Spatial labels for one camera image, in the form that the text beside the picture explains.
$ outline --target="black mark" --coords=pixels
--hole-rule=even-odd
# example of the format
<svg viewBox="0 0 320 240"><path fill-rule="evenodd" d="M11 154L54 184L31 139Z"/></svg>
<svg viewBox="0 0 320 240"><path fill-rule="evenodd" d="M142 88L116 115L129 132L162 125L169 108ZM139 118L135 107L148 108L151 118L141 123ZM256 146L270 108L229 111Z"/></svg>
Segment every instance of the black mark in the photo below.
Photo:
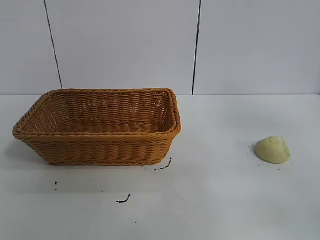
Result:
<svg viewBox="0 0 320 240"><path fill-rule="evenodd" d="M171 157L170 157L170 161L169 161L169 164L167 165L167 166L165 166L165 167L162 167L162 168L159 168L159 169L154 169L154 171L158 171L158 170L162 170L162 169L166 169L167 167L169 167L170 166L170 164L171 164Z"/></svg>
<svg viewBox="0 0 320 240"><path fill-rule="evenodd" d="M131 196L131 194L129 193L128 198L126 200L124 200L124 201L116 201L116 202L119 203L119 204L124 204L124 203L128 202L130 196Z"/></svg>

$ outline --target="basket rim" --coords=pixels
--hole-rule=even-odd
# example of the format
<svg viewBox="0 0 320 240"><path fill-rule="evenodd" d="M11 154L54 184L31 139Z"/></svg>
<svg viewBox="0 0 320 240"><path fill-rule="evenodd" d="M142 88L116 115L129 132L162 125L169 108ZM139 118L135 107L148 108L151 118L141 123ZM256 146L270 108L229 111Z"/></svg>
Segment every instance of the basket rim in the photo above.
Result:
<svg viewBox="0 0 320 240"><path fill-rule="evenodd" d="M102 92L108 94L123 94L123 93L150 93L150 92L166 92L169 94L171 98L170 110L171 116L173 120L173 125L167 131L162 132L26 132L22 130L28 122L32 119L32 117L36 114L37 110L44 104L50 97L54 95L59 95L63 93L90 93L90 92ZM178 110L178 103L176 99L175 93L169 88L138 88L138 89L76 89L76 88L68 88L68 89L58 89L52 90L45 94L43 94L39 100L29 109L29 111L16 123L13 127L13 135L19 140L24 142L52 142L52 141L92 141L97 140L135 140L138 141L141 139L142 141L146 140L146 137L149 140L157 139L157 140L165 140L165 139L173 139L176 135L178 135L181 131L181 122L180 115Z"/></svg>

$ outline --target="black line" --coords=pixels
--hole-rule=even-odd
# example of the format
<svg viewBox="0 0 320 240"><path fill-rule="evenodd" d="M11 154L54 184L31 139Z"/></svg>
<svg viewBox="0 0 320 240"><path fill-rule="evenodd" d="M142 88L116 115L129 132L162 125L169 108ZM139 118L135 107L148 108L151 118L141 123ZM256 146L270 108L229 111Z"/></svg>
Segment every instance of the black line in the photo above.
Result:
<svg viewBox="0 0 320 240"><path fill-rule="evenodd" d="M49 26L50 36L51 36L51 42L52 42L52 48L53 48L53 53L54 53L54 58L55 58L55 64L56 64L56 68L58 70L58 75L59 75L59 80L60 80L60 86L61 86L61 89L63 89L60 70L59 70L59 64L58 64L58 59L57 59L57 54L56 54L55 42L54 42L54 38L52 37L52 30L51 30L51 25L50 25L50 20L49 20L49 14L48 14L46 0L43 0L43 3L44 3L44 8L45 8L46 19L48 21L48 26Z"/></svg>
<svg viewBox="0 0 320 240"><path fill-rule="evenodd" d="M196 42L195 42L194 66L193 66L192 95L194 95L194 93L195 93L195 79L196 79L198 40L199 40L200 18L201 18L201 4L202 4L202 0L199 0L198 25L197 25L197 29L196 29Z"/></svg>
<svg viewBox="0 0 320 240"><path fill-rule="evenodd" d="M162 167L162 168L159 168L159 169L154 169L153 171L158 171L158 170L166 169L167 167L170 166L170 164L171 164L171 159L172 159L172 157L170 157L170 161L169 161L169 164L168 164L167 166Z"/></svg>
<svg viewBox="0 0 320 240"><path fill-rule="evenodd" d="M124 204L124 203L128 202L130 196L131 196L131 194L128 195L128 198L126 200L124 200L124 201L116 201L116 202L119 203L119 204Z"/></svg>

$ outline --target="white wall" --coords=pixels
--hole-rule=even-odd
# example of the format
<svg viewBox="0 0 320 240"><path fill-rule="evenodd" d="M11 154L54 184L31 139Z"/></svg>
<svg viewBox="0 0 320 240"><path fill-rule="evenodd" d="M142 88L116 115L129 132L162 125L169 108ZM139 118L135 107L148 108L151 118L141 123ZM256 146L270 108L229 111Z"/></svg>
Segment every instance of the white wall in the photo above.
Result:
<svg viewBox="0 0 320 240"><path fill-rule="evenodd" d="M0 1L0 94L43 94L60 81L43 0Z"/></svg>
<svg viewBox="0 0 320 240"><path fill-rule="evenodd" d="M63 88L192 93L199 0L46 0Z"/></svg>
<svg viewBox="0 0 320 240"><path fill-rule="evenodd" d="M319 0L203 0L195 94L319 94Z"/></svg>

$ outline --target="woven basket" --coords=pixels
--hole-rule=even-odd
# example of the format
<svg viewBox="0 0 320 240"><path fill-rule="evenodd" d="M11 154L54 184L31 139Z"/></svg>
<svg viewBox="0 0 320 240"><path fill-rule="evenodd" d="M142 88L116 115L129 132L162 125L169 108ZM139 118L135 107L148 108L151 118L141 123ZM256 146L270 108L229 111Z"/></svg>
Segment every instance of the woven basket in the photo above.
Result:
<svg viewBox="0 0 320 240"><path fill-rule="evenodd" d="M63 89L44 94L13 135L52 165L161 162L181 131L170 89Z"/></svg>

